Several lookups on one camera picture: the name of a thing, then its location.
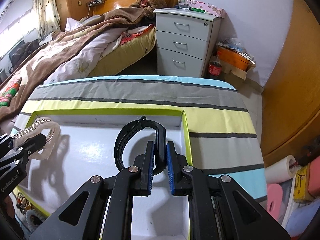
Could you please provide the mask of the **large beige hair claw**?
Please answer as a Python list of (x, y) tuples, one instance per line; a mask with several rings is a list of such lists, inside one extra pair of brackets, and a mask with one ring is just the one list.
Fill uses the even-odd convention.
[(13, 136), (16, 151), (24, 148), (29, 159), (45, 160), (51, 155), (60, 136), (60, 125), (50, 118), (38, 118), (33, 124)]

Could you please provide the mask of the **black fitness band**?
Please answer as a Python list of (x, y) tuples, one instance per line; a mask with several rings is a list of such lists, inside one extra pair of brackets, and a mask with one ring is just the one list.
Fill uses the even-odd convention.
[(142, 116), (140, 119), (129, 122), (119, 132), (114, 145), (114, 161), (119, 171), (125, 169), (123, 163), (123, 153), (127, 143), (138, 132), (145, 128), (151, 128), (155, 130), (151, 135), (138, 139), (137, 142), (131, 143), (131, 150), (129, 155), (129, 163), (132, 164), (135, 157), (142, 154), (146, 149), (148, 140), (154, 139), (155, 143), (155, 168), (153, 174), (157, 175), (165, 170), (167, 165), (167, 137), (166, 129), (160, 123), (147, 119)]

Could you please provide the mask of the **white drawer nightstand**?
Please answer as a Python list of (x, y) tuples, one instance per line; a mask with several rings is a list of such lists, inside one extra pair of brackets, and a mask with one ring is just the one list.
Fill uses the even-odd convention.
[(196, 11), (156, 9), (157, 73), (204, 77), (222, 18)]

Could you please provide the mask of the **white paper roll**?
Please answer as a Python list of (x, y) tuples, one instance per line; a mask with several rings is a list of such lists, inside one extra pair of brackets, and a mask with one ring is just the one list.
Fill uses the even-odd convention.
[(281, 159), (265, 168), (265, 178), (268, 184), (280, 184), (292, 179), (297, 172), (296, 159), (292, 155)]

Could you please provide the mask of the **pink floral box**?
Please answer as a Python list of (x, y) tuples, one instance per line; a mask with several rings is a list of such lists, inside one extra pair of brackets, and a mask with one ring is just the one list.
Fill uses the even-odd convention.
[(191, 0), (189, 2), (191, 8), (199, 9), (205, 11), (207, 14), (211, 14), (220, 18), (225, 18), (226, 12), (224, 9), (219, 8), (210, 3), (204, 3), (201, 1)]

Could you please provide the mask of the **white quilt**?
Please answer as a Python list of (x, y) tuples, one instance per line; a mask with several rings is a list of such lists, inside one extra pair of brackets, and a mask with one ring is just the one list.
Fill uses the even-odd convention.
[(106, 56), (120, 46), (122, 39), (128, 35), (143, 34), (154, 25), (145, 25), (132, 30), (111, 28), (103, 31), (71, 60), (61, 64), (43, 83), (45, 85), (60, 81), (85, 78), (96, 67), (102, 56)]

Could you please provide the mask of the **patterned curtain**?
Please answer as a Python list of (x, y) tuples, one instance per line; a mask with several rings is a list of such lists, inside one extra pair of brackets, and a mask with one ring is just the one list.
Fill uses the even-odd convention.
[(49, 33), (60, 30), (60, 15), (55, 0), (32, 0), (37, 18), (38, 40), (44, 40)]

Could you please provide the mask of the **orange basin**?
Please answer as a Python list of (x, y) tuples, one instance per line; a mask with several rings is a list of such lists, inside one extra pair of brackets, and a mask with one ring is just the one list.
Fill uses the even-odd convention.
[(253, 64), (249, 59), (234, 50), (223, 48), (221, 46), (217, 46), (216, 48), (218, 58), (233, 67), (246, 71), (248, 67)]

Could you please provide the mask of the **striped table cloth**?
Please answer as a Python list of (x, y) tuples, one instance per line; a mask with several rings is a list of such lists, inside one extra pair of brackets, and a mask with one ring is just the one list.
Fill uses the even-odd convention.
[(264, 161), (249, 111), (240, 93), (223, 81), (195, 77), (118, 75), (45, 84), (29, 96), (12, 134), (46, 116), (104, 117), (125, 125), (145, 117), (184, 129), (190, 162), (210, 176), (227, 174), (255, 200), (267, 198)]

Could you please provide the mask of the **pink plastic bucket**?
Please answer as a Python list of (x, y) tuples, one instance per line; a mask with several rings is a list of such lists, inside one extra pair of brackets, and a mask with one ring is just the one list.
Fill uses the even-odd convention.
[(315, 198), (320, 195), (320, 157), (310, 163), (308, 192)]

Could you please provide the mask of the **brown blanket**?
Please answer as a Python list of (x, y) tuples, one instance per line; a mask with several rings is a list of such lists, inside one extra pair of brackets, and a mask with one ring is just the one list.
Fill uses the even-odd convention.
[(109, 30), (129, 28), (144, 17), (143, 8), (119, 8), (95, 17), (71, 31), (55, 31), (53, 40), (31, 53), (1, 84), (1, 94), (9, 83), (22, 79), (17, 94), (8, 106), (1, 107), (1, 121), (16, 116), (36, 87), (53, 74), (59, 66), (76, 57), (94, 38)]

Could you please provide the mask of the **wooden wardrobe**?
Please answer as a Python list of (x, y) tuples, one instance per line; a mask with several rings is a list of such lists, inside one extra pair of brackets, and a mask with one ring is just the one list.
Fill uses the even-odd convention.
[(304, 0), (293, 0), (289, 32), (262, 93), (261, 151), (265, 166), (319, 136), (319, 23)]

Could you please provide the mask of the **cola bottle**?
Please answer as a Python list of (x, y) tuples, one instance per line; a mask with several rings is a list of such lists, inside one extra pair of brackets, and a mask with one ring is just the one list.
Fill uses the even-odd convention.
[(210, 73), (210, 77), (212, 79), (219, 79), (219, 76), (221, 74), (221, 70), (222, 70), (222, 65), (220, 63), (220, 54), (221, 51), (217, 51), (216, 54), (216, 59), (213, 61), (210, 61), (209, 63), (209, 68), (208, 68), (208, 72)]

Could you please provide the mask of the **lime green tray box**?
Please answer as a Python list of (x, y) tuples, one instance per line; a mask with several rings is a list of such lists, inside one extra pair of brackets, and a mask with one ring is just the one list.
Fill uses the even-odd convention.
[[(36, 110), (29, 116), (20, 115), (16, 128), (49, 118), (59, 124), (60, 136), (48, 159), (29, 161), (27, 177), (18, 189), (42, 213), (51, 215), (91, 176), (106, 178), (118, 173), (113, 153), (117, 135), (142, 116), (163, 125), (176, 152), (192, 160), (187, 116), (182, 110)], [(132, 238), (189, 238), (188, 199), (171, 195), (167, 171), (153, 177), (150, 196), (134, 198)]]

